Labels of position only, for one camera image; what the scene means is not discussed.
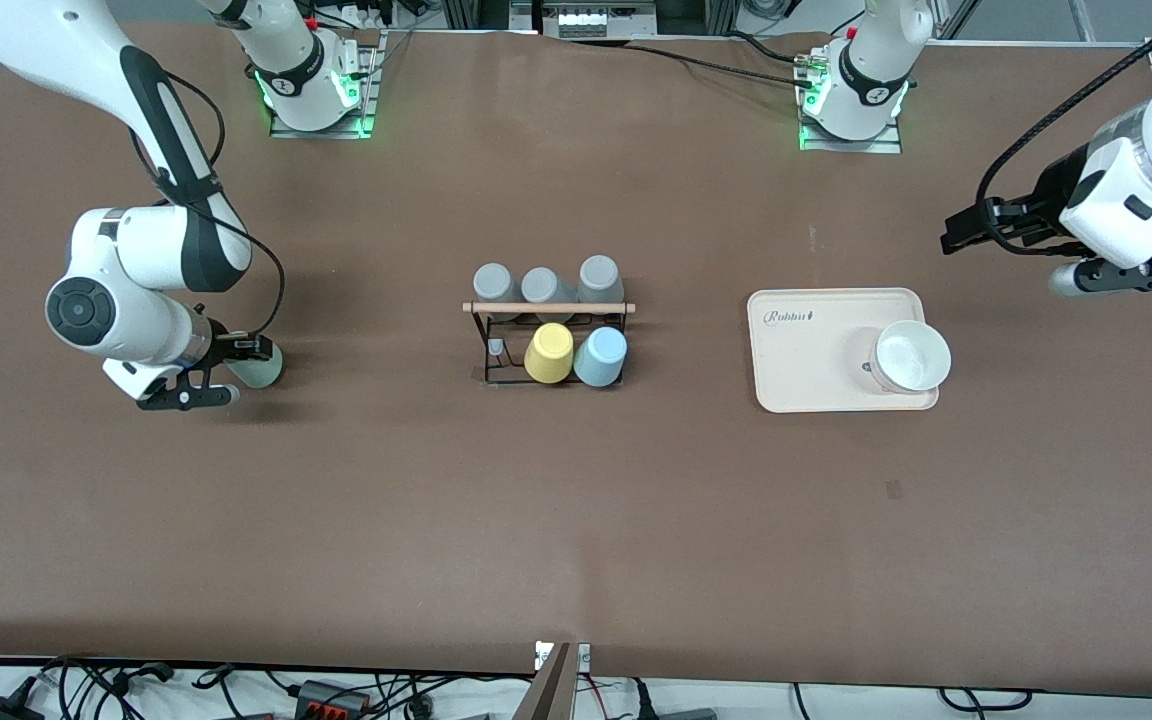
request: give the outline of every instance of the cup rack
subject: cup rack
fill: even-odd
[[[483,381],[487,384],[540,384],[526,373],[522,357],[531,334],[544,325],[538,314],[573,313],[566,325],[576,336],[576,346],[584,341],[589,332],[602,325],[626,333],[628,316],[636,313],[632,302],[465,302],[463,313],[473,318],[483,340]],[[517,314],[511,320],[494,320],[492,314]],[[626,372],[613,384],[621,384]],[[579,382],[576,373],[567,376],[562,382]]]

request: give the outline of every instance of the white tray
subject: white tray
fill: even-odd
[[[901,395],[864,369],[878,333],[923,320],[923,301],[902,287],[763,290],[750,296],[749,342],[759,404],[773,414],[927,410],[937,388]]]

